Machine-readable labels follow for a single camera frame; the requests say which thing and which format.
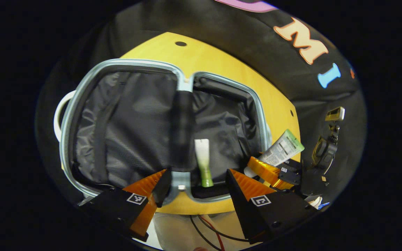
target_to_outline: yellow board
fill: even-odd
[[[182,41],[186,46],[175,43]],[[263,76],[231,55],[201,41],[175,33],[158,35],[130,50],[121,59],[152,59],[179,67],[185,78],[206,71],[232,79],[253,89],[260,98],[265,119],[274,143],[286,129],[300,141],[299,123],[294,105]],[[300,162],[300,153],[292,159]],[[185,193],[157,212],[176,214],[210,214],[234,211],[231,199],[212,203],[196,203]]]

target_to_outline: orange letter m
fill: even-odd
[[[302,56],[308,64],[313,64],[317,57],[324,53],[328,53],[328,49],[321,41],[310,39],[310,30],[308,27],[297,19],[293,17],[292,19],[294,22],[286,24],[284,27],[274,26],[274,30],[278,35],[288,41],[291,41],[292,35],[297,33],[294,39],[294,47],[307,47],[299,50],[300,56]]]

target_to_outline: red wire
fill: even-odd
[[[207,221],[206,219],[204,219],[202,216],[200,216],[200,217],[201,217],[201,219],[202,219],[203,221],[207,222],[207,224],[209,224],[211,228],[215,229],[214,226],[213,226],[210,222],[208,222],[208,221]],[[218,241],[220,242],[221,250],[222,250],[222,251],[225,251],[225,250],[224,250],[224,246],[223,246],[223,241],[221,241],[220,235],[217,234],[217,237],[218,237]]]

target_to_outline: black wire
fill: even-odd
[[[199,233],[199,235],[201,235],[201,237],[204,239],[204,241],[206,241],[209,245],[211,245],[214,249],[218,250],[218,251],[222,251],[220,248],[218,248],[217,246],[215,246],[214,244],[212,244],[208,239],[206,239],[206,237],[204,237],[204,235],[202,235],[202,233],[200,232],[200,230],[198,229],[198,227],[195,225],[195,222],[193,221],[192,216],[190,216],[190,221],[192,221],[193,226],[195,227],[196,231]]]
[[[208,227],[210,230],[212,230],[213,232],[216,232],[217,234],[219,234],[219,235],[221,235],[221,236],[224,236],[224,237],[229,238],[229,239],[232,239],[232,240],[240,241],[240,242],[249,242],[249,240],[246,240],[246,239],[240,239],[240,238],[235,238],[235,237],[232,237],[232,236],[229,236],[229,235],[225,235],[225,234],[223,234],[222,232],[220,232],[220,231],[218,231],[218,230],[215,230],[215,229],[213,229],[211,226],[209,226],[209,224],[207,224],[207,223],[201,218],[200,215],[198,215],[198,218],[200,218],[200,221],[201,221],[202,223],[204,223],[204,224],[206,225],[206,227]]]

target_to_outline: strap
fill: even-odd
[[[94,173],[92,176],[97,182],[106,183],[108,181],[108,172],[106,168],[106,128],[108,121],[118,106],[126,85],[126,80],[130,76],[129,73],[123,73],[124,76],[119,77],[119,83],[114,87],[114,96],[108,105],[103,108],[96,116],[94,128]]]

